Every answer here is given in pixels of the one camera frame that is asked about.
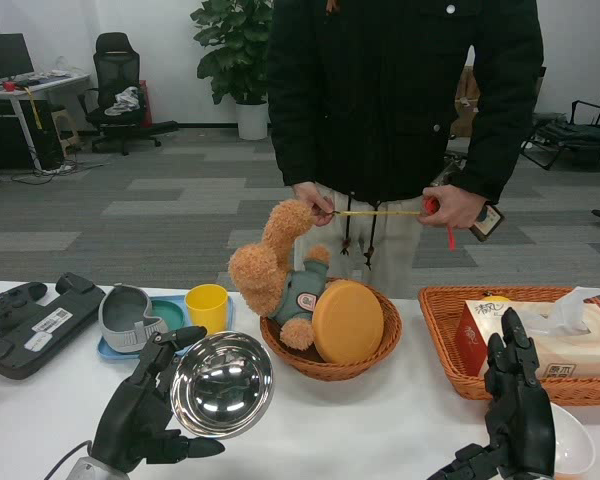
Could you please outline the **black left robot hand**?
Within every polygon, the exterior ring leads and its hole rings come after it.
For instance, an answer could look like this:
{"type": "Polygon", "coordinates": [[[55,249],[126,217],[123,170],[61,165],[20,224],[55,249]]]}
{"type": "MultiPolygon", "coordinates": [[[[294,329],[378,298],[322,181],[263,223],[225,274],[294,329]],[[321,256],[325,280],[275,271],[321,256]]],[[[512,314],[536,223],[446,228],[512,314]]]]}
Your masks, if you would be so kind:
{"type": "Polygon", "coordinates": [[[171,383],[179,365],[176,353],[203,339],[203,327],[154,333],[140,352],[133,373],[114,392],[98,424],[91,457],[124,474],[142,461],[175,464],[225,451],[213,439],[188,438],[167,425],[173,413],[171,383]]]}

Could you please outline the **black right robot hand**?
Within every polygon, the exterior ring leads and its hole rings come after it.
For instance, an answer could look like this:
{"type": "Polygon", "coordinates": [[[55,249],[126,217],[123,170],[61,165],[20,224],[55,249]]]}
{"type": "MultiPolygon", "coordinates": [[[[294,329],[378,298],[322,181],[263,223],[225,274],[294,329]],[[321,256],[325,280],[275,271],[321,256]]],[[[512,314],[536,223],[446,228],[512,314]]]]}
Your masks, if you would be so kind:
{"type": "Polygon", "coordinates": [[[514,309],[501,317],[502,332],[488,341],[485,389],[492,396],[485,415],[489,444],[458,450],[433,479],[553,479],[556,434],[551,402],[536,377],[534,340],[514,309]]]}

